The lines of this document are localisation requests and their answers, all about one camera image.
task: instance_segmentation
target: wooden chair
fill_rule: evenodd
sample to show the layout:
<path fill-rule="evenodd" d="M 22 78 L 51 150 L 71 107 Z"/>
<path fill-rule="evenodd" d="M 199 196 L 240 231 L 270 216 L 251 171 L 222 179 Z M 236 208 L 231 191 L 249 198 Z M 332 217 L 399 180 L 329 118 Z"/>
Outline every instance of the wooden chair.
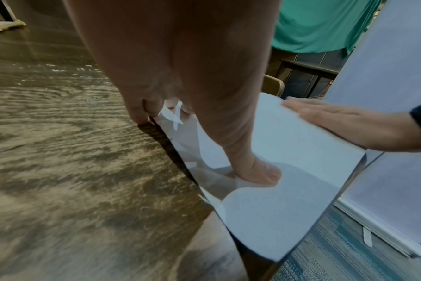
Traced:
<path fill-rule="evenodd" d="M 285 84 L 283 81 L 265 74 L 263 86 L 261 87 L 262 92 L 280 97 L 284 89 Z"/>

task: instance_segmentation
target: blue carpet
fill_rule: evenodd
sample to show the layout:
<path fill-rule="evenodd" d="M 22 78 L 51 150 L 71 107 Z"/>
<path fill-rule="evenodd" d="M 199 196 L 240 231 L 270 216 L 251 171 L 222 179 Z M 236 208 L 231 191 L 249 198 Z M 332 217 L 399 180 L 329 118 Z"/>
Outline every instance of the blue carpet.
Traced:
<path fill-rule="evenodd" d="M 421 258 L 399 254 L 332 207 L 286 260 L 273 281 L 421 281 Z"/>

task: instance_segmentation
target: wooden tabletop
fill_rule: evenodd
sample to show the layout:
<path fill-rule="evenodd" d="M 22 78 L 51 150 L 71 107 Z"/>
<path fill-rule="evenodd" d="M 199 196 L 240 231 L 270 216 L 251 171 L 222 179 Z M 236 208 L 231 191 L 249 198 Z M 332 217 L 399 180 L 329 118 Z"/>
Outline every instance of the wooden tabletop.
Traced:
<path fill-rule="evenodd" d="M 72 33 L 0 33 L 0 280 L 262 280 Z"/>

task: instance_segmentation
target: patterned carpet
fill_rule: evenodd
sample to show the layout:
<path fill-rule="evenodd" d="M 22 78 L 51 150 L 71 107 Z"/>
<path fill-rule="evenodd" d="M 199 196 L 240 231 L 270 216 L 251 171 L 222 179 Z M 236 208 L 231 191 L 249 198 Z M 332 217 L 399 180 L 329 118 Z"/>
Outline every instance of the patterned carpet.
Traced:
<path fill-rule="evenodd" d="M 421 281 L 421 258 L 409 259 L 332 207 L 277 272 L 273 281 Z"/>

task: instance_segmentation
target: torn white paper piece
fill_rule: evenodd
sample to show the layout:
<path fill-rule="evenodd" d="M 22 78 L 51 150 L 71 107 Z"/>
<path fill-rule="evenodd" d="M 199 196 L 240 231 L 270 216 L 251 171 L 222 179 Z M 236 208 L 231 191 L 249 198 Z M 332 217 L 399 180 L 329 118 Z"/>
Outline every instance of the torn white paper piece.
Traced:
<path fill-rule="evenodd" d="M 180 103 L 155 118 L 231 233 L 273 261 L 304 238 L 365 154 L 301 120 L 281 102 L 260 94 L 252 140 L 253 152 L 282 171 L 274 187 L 236 178 L 223 149 L 194 115 L 180 110 Z"/>

